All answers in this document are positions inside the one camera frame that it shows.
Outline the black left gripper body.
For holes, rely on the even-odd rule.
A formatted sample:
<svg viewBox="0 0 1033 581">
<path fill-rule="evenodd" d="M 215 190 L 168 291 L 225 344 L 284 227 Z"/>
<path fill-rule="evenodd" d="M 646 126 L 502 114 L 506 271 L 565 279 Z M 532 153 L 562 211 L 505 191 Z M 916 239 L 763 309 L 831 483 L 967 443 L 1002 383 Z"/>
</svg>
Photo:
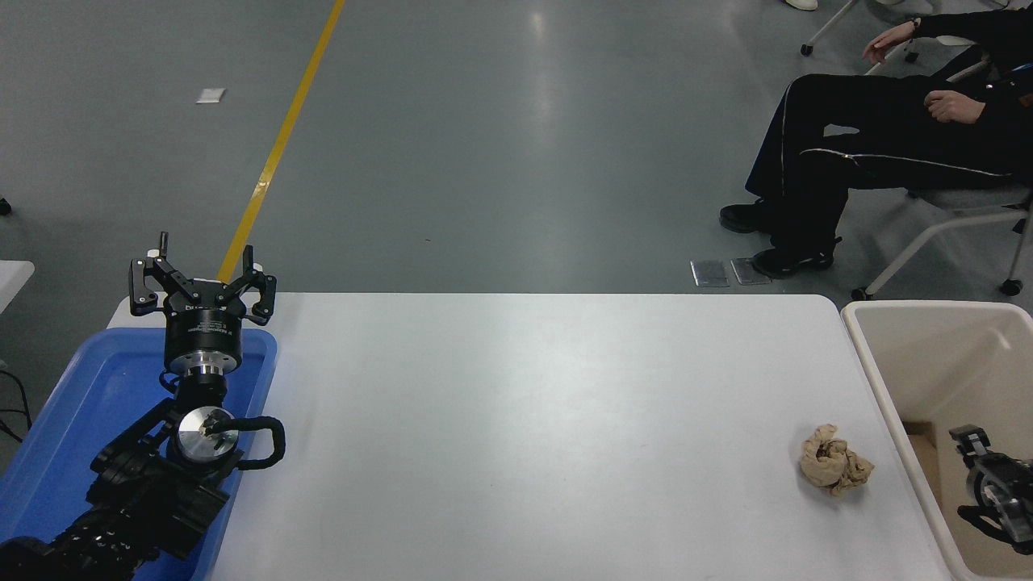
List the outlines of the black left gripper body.
<svg viewBox="0 0 1033 581">
<path fill-rule="evenodd" d="M 240 296 L 222 282 L 199 280 L 191 290 L 167 290 L 165 368 L 173 373 L 233 372 L 242 362 Z"/>
</svg>

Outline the seated person's left hand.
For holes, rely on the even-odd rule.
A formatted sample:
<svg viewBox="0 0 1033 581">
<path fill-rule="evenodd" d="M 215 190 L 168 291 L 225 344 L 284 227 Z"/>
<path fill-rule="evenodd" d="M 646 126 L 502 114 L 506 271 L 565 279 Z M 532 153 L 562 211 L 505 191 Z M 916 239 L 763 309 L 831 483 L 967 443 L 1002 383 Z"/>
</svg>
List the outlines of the seated person's left hand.
<svg viewBox="0 0 1033 581">
<path fill-rule="evenodd" d="M 925 96 L 924 106 L 937 122 L 973 125 L 984 114 L 987 103 L 953 90 L 933 90 Z"/>
</svg>

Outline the seated person's right hand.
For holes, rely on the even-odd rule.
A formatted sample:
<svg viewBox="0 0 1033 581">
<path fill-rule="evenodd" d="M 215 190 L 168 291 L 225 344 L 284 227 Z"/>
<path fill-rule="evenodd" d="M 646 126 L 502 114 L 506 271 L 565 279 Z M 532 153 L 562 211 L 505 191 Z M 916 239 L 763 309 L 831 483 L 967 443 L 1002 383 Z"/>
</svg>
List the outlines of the seated person's right hand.
<svg viewBox="0 0 1033 581">
<path fill-rule="evenodd" d="M 884 64 L 895 47 L 908 43 L 914 38 L 915 31 L 919 26 L 920 19 L 900 23 L 900 25 L 882 32 L 864 47 L 862 58 L 872 64 Z"/>
</svg>

